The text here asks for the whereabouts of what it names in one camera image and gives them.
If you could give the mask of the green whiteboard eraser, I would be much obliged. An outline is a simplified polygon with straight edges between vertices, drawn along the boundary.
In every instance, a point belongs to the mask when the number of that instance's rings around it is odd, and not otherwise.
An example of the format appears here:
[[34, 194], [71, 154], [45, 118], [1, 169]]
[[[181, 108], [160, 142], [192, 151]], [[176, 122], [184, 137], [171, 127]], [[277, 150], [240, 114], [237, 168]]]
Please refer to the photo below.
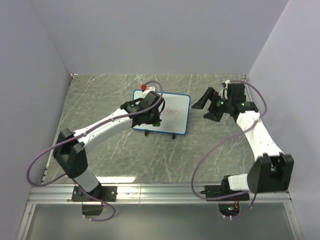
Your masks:
[[152, 126], [153, 126], [153, 127], [160, 127], [160, 126], [161, 126], [161, 120], [160, 120], [160, 121], [154, 121], [154, 122], [152, 123]]

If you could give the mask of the blue framed whiteboard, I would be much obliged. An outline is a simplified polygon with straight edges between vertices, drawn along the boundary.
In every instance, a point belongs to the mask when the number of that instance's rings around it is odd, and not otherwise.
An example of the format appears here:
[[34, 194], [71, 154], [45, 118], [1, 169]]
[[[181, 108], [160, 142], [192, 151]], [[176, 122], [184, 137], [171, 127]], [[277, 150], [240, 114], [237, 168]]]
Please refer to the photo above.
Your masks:
[[188, 94], [164, 92], [164, 110], [160, 114], [160, 126], [142, 124], [134, 130], [185, 135], [187, 133], [191, 97]]

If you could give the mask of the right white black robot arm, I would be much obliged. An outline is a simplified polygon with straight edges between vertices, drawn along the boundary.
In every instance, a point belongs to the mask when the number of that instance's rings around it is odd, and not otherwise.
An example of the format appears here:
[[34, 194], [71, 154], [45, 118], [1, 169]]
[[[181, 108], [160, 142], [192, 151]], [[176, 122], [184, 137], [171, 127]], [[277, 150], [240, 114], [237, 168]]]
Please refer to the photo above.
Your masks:
[[254, 156], [249, 173], [225, 176], [215, 196], [196, 193], [200, 199], [234, 200], [248, 193], [285, 192], [289, 188], [294, 159], [291, 154], [285, 154], [271, 138], [262, 122], [268, 108], [265, 107], [263, 112], [259, 112], [256, 104], [247, 100], [246, 85], [247, 82], [244, 81], [228, 80], [222, 84], [221, 91], [209, 87], [192, 105], [193, 109], [203, 109], [207, 101], [210, 101], [207, 113], [203, 116], [205, 119], [219, 122], [224, 114], [228, 114], [241, 129], [240, 133], [222, 140], [212, 148], [213, 150], [228, 141], [245, 136]]

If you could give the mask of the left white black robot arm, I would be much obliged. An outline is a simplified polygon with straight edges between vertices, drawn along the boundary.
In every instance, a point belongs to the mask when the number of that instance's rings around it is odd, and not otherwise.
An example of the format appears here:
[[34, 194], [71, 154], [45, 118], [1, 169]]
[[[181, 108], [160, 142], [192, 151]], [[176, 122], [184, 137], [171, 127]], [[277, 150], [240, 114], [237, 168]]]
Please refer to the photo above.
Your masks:
[[62, 130], [53, 150], [53, 157], [64, 173], [78, 184], [89, 201], [102, 199], [103, 187], [88, 166], [87, 153], [110, 137], [135, 126], [161, 122], [159, 107], [164, 98], [151, 90], [144, 97], [123, 103], [102, 120], [75, 130]]

